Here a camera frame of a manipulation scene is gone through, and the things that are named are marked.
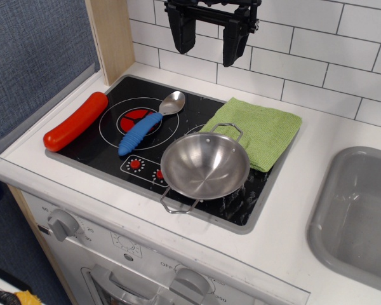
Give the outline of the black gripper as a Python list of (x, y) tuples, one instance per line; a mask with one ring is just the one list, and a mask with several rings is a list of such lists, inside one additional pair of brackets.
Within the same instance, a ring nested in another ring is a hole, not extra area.
[(194, 47), (198, 20), (224, 27), (224, 67), (230, 67), (243, 55), (249, 34), (258, 30), (261, 1), (165, 1), (164, 5), (179, 53)]

